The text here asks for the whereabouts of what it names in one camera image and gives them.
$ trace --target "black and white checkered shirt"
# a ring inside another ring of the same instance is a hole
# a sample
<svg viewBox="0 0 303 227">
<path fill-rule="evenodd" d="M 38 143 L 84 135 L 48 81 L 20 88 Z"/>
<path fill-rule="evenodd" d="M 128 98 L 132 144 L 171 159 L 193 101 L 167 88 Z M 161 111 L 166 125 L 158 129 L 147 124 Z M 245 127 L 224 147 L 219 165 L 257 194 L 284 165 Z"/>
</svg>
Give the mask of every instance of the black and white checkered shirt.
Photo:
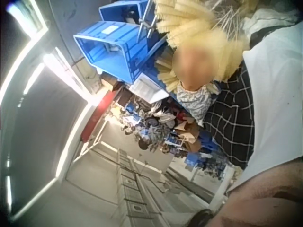
<svg viewBox="0 0 303 227">
<path fill-rule="evenodd" d="M 229 161 L 245 168 L 254 146 L 254 109 L 250 79 L 244 61 L 227 81 L 220 83 L 216 100 L 207 89 L 186 91 L 178 86 L 178 101 L 197 123 L 211 132 Z"/>
<path fill-rule="evenodd" d="M 244 61 L 227 81 L 204 118 L 204 128 L 211 132 L 229 161 L 245 168 L 254 147 L 254 108 L 249 75 Z"/>
</svg>

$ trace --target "hair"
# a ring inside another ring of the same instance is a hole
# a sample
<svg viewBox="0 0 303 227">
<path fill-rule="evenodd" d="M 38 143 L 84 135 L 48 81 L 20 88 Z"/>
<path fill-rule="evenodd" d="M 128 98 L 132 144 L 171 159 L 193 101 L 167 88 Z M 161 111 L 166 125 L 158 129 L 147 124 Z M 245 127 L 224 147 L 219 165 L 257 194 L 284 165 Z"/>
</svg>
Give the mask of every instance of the hair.
<svg viewBox="0 0 303 227">
<path fill-rule="evenodd" d="M 143 139 L 139 139 L 138 145 L 141 148 L 141 150 L 147 150 L 149 146 L 149 144 L 145 142 Z"/>
<path fill-rule="evenodd" d="M 125 135 L 128 136 L 133 133 L 133 131 L 124 131 Z"/>
<path fill-rule="evenodd" d="M 185 227 L 204 227 L 213 217 L 214 214 L 210 209 L 203 209 L 196 213 Z"/>
</svg>

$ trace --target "cardboard box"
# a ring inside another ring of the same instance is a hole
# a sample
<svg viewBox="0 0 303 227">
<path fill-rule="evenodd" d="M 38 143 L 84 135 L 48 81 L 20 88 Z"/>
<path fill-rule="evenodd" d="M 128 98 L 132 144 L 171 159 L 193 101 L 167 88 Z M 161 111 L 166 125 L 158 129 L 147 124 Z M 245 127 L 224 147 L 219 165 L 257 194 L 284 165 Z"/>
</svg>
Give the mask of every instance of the cardboard box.
<svg viewBox="0 0 303 227">
<path fill-rule="evenodd" d="M 186 149 L 191 153 L 197 153 L 202 148 L 201 142 L 199 140 L 195 140 L 194 143 L 185 142 Z"/>
<path fill-rule="evenodd" d="M 199 129 L 199 125 L 196 123 L 196 121 L 194 121 L 192 124 L 189 124 L 188 121 L 182 122 L 175 127 L 179 137 L 185 138 L 185 141 L 189 143 L 195 143 L 200 133 Z"/>
</svg>

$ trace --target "broom handle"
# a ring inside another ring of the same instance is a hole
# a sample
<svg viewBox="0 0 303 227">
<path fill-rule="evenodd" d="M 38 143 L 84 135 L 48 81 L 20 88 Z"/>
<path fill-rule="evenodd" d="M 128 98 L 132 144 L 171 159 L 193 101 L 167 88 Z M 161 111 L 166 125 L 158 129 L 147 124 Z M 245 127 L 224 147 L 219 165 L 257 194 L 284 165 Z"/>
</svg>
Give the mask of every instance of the broom handle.
<svg viewBox="0 0 303 227">
<path fill-rule="evenodd" d="M 144 24 L 144 21 L 145 21 L 145 18 L 147 16 L 147 14 L 150 12 L 151 8 L 152 8 L 152 0 L 148 0 L 147 5 L 146 5 L 146 9 L 145 9 L 144 14 L 143 14 L 142 21 L 140 23 L 140 28 L 139 28 L 138 37 L 137 37 L 137 43 L 139 42 L 139 40 L 141 38 L 143 24 Z"/>
<path fill-rule="evenodd" d="M 152 36 L 152 33 L 153 33 L 153 31 L 154 31 L 156 22 L 157 22 L 157 17 L 155 16 L 155 17 L 153 18 L 153 20 L 152 20 L 151 28 L 150 28 L 150 30 L 148 31 L 148 34 L 147 34 L 147 38 L 148 38 L 148 39 L 150 39 L 151 36 Z"/>
<path fill-rule="evenodd" d="M 166 42 L 166 35 L 163 36 L 147 53 L 146 57 L 138 64 L 138 68 L 140 69 L 149 58 Z"/>
</svg>

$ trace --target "wall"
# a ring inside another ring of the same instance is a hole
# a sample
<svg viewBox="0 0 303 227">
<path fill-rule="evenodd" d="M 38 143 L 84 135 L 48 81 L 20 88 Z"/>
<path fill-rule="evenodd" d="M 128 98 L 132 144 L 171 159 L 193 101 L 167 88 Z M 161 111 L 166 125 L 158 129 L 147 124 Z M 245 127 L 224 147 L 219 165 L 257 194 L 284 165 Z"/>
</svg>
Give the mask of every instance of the wall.
<svg viewBox="0 0 303 227">
<path fill-rule="evenodd" d="M 117 209 L 116 191 L 116 167 L 89 152 L 71 167 L 68 181 L 63 181 L 27 226 L 118 227 L 117 215 L 111 218 Z"/>
<path fill-rule="evenodd" d="M 156 150 L 154 153 L 148 150 L 141 150 L 138 146 L 138 142 L 134 141 L 133 135 L 126 136 L 124 131 L 121 131 L 118 125 L 110 122 L 106 125 L 104 131 L 102 132 L 101 141 L 116 149 L 121 148 L 125 150 L 132 158 L 135 158 L 143 163 L 147 161 L 148 165 L 163 172 L 167 170 L 173 159 L 171 154 L 165 155 L 159 150 Z"/>
</svg>

